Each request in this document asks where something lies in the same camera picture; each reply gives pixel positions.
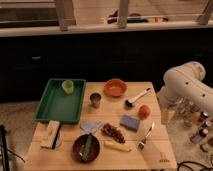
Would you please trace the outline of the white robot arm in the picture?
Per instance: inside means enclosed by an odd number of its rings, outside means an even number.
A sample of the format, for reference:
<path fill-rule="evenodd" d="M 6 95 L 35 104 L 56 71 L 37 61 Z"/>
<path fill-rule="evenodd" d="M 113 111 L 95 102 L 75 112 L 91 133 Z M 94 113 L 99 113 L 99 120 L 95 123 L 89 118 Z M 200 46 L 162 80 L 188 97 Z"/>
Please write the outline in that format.
<path fill-rule="evenodd" d="M 193 102 L 202 112 L 213 115 L 213 88 L 202 82 L 205 75 L 204 66 L 196 61 L 170 68 L 164 73 L 164 85 L 157 93 L 162 124 L 170 121 L 173 107 L 183 98 Z"/>

